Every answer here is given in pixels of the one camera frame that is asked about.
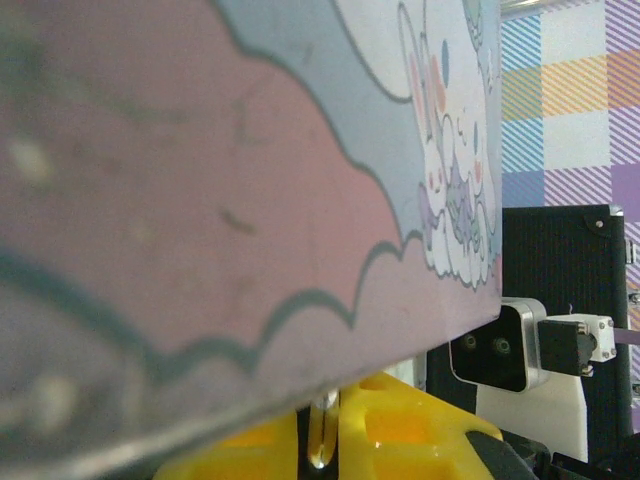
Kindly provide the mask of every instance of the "yellow plastic tray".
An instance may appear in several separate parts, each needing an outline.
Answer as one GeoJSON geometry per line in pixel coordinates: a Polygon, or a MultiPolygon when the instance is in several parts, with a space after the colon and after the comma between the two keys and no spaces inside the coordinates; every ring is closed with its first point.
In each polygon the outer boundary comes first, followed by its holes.
{"type": "Polygon", "coordinates": [[[492,480],[465,433],[484,420],[385,373],[343,391],[340,480],[492,480]]]}
{"type": "MultiPolygon", "coordinates": [[[[340,480],[492,480],[465,433],[502,440],[484,420],[386,373],[342,392],[340,480]]],[[[295,480],[295,413],[171,462],[154,480],[295,480]]]]}
{"type": "Polygon", "coordinates": [[[295,480],[295,412],[164,465],[154,480],[295,480]]]}

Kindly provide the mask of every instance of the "checkered backdrop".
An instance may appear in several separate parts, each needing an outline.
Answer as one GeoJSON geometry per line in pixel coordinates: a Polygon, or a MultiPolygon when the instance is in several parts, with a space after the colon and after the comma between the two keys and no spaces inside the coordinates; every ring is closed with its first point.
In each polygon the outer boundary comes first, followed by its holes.
{"type": "MultiPolygon", "coordinates": [[[[640,1],[569,0],[506,21],[502,48],[504,206],[615,203],[640,244],[640,1]]],[[[640,287],[640,265],[627,279],[640,287]]],[[[631,365],[640,383],[640,348],[631,365]]],[[[640,430],[640,397],[634,408],[640,430]]]]}

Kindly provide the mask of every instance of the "black case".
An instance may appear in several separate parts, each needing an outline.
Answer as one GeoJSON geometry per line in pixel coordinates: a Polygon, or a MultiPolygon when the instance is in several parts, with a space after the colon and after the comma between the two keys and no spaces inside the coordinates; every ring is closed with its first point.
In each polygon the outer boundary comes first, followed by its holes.
{"type": "MultiPolygon", "coordinates": [[[[535,298],[548,315],[606,315],[628,328],[623,212],[609,205],[503,210],[503,295],[535,298]]],[[[582,381],[588,411],[589,457],[616,451],[633,433],[629,349],[595,364],[582,381]]],[[[427,354],[426,390],[475,412],[476,388],[451,373],[449,347],[427,354]]]]}

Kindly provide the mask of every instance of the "pink board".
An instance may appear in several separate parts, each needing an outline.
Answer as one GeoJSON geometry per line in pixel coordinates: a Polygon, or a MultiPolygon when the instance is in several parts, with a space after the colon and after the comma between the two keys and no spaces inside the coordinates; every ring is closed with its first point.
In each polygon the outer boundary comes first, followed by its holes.
{"type": "Polygon", "coordinates": [[[0,405],[69,406],[16,413],[0,471],[237,428],[497,315],[497,1],[0,5],[0,405]]]}

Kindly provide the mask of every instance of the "white bunny character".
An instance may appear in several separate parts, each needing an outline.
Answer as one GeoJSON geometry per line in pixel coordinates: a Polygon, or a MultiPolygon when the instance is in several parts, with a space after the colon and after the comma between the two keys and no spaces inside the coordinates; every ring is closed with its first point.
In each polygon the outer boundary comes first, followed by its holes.
{"type": "Polygon", "coordinates": [[[461,0],[429,9],[417,37],[400,6],[400,30],[424,151],[420,206],[427,263],[476,288],[489,270],[495,192],[487,155],[485,89],[461,0]]]}
{"type": "Polygon", "coordinates": [[[428,58],[426,39],[416,37],[404,8],[400,8],[400,33],[404,50],[409,87],[413,98],[416,124],[424,153],[425,181],[419,187],[419,205],[425,237],[427,264],[438,275],[451,271],[445,232],[447,206],[447,168],[444,157],[438,151],[434,135],[437,123],[433,99],[434,84],[425,68],[428,58]]]}

